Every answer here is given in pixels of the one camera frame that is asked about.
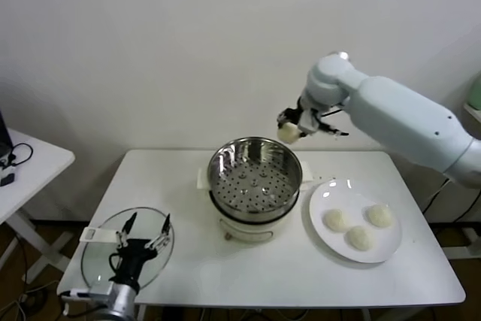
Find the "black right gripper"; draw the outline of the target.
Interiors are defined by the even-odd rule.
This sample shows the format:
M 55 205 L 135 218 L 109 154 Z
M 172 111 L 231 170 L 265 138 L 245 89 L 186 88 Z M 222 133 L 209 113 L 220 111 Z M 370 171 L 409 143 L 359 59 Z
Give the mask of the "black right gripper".
M 301 98 L 298 98 L 295 109 L 287 108 L 279 113 L 277 116 L 277 125 L 284 126 L 287 123 L 295 124 L 298 129 L 298 137 L 306 138 L 308 136 L 307 130 L 299 125 L 303 112 L 304 109 L 301 104 Z

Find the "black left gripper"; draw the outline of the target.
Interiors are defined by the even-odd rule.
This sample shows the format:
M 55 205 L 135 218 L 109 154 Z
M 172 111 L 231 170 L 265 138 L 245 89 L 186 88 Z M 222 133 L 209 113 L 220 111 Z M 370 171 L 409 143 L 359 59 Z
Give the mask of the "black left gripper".
M 109 266 L 113 276 L 109 281 L 119 285 L 130 286 L 134 291 L 140 290 L 139 278 L 144 264 L 156 258 L 156 250 L 163 250 L 171 240 L 171 215 L 167 215 L 160 234 L 150 242 L 147 239 L 130 238 L 127 240 L 136 219 L 133 213 L 116 232 L 117 250 L 109 256 Z

